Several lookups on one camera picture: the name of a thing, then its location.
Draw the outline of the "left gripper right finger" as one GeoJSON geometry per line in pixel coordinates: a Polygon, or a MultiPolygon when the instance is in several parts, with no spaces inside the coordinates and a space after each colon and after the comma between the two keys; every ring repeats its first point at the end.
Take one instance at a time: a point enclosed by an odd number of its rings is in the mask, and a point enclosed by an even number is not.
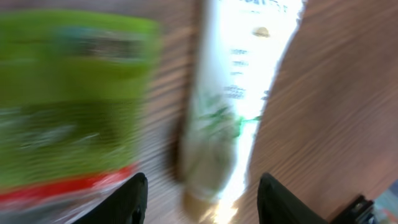
{"type": "Polygon", "coordinates": [[[327,224],[270,173],[264,173],[257,190],[260,224],[327,224]]]}

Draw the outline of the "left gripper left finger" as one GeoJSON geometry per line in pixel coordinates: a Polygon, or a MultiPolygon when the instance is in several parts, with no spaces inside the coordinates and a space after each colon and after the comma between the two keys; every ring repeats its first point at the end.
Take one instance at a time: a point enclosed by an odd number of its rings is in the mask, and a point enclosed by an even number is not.
{"type": "Polygon", "coordinates": [[[140,172],[73,224],[143,224],[147,198],[148,180],[140,172]]]}

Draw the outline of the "green snack bag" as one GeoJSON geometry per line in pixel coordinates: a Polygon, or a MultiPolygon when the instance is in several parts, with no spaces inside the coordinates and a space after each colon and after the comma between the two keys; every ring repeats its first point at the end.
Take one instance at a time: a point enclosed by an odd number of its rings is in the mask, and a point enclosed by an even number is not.
{"type": "Polygon", "coordinates": [[[141,17],[1,14],[2,223],[73,223],[135,174],[159,48],[141,17]]]}

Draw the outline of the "white cosmetic tube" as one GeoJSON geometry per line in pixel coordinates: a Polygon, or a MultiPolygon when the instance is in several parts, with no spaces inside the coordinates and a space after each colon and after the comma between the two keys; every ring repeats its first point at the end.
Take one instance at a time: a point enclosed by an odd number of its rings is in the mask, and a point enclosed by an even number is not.
{"type": "Polygon", "coordinates": [[[208,0],[178,152],[184,207],[195,223],[231,223],[272,86],[303,0],[208,0]]]}

